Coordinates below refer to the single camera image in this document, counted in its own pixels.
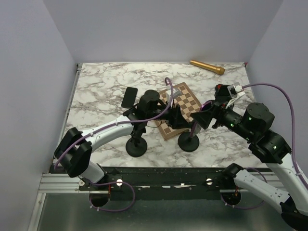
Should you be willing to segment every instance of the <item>smartphone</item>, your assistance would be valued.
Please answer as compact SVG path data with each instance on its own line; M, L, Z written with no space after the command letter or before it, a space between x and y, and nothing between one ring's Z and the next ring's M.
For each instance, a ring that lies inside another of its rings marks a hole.
M131 88L131 87L126 88L121 107L131 108L135 103L137 91L138 91L137 88Z

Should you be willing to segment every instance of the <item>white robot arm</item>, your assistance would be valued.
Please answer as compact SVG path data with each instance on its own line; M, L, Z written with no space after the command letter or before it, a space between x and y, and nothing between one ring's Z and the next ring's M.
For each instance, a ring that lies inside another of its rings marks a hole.
M180 95L181 92L175 89L173 97ZM133 157L142 156L147 150L147 143L141 135L146 132L147 122L153 118L167 121L173 129L191 128L193 125L183 118L179 105L172 102L167 105L159 99L157 91L147 90L138 104L114 121L83 131L71 128L61 140L54 156L70 177L82 176L97 183L104 177L104 172L90 161L91 153L110 141L131 135L126 143L127 153Z
M291 148L284 138L270 130L275 116L264 104L249 104L243 116L233 111L234 102L243 95L239 84L217 85L211 105L191 117L204 129L214 118L216 122L212 128L225 126L246 139L252 154L277 175L286 191L268 185L237 164L231 164L223 171L225 179L233 180L236 186L269 203L294 229L308 230L308 188L304 184L308 179L300 169L300 173L295 170L297 163L292 160Z

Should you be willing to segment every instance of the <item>chessboard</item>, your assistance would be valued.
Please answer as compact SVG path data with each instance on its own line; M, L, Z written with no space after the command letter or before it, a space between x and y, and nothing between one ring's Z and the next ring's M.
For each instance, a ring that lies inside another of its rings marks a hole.
M196 96L189 89L189 87L186 85L186 83L180 83L178 85L175 85L174 87L178 88L182 92L182 95L177 97L174 100L174 103L180 105L183 117L188 122L191 122L193 118L190 117L190 114L198 112L200 110L201 104L196 98ZM167 89L159 92L160 99L164 103L166 103L167 100L166 91ZM187 128L173 130L172 128L168 127L167 123L164 120L156 120L155 123L165 141L170 140L171 138L174 138L185 131L188 131Z

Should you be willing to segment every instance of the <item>white marble surface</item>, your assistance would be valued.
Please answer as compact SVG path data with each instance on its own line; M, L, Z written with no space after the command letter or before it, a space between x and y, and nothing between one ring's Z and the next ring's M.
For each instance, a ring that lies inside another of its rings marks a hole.
M148 89L165 89L165 77L169 77L174 85L186 82L200 103L214 98L214 87L218 83L248 84L244 64L218 65L226 69L222 76L190 64L83 64L66 129L77 127L83 130L116 119L125 111L121 102L126 87L138 88L137 102ZM253 100L251 90L246 92L247 95L235 106L235 111L241 114ZM148 125L155 127L153 121ZM164 141L157 128L147 128L142 137L148 143L148 150L142 157L133 158L126 153L127 136L99 148L91 160L113 167L227 167L231 163L243 167L263 166L250 154L245 140L226 128L202 130L198 134L200 146L193 153L182 151L177 145L177 137Z

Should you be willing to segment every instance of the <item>white wall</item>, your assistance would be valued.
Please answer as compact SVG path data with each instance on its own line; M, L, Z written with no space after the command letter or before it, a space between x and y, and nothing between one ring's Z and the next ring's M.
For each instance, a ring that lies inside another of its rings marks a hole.
M44 0L77 62L247 62L282 0Z
M75 62L42 0L0 7L0 230L25 231L48 169Z
M295 109L296 156L308 174L308 1L284 0L260 41L247 71L250 82L269 82L287 91ZM257 100L275 114L273 129L290 143L291 116L284 96L270 87L254 87Z

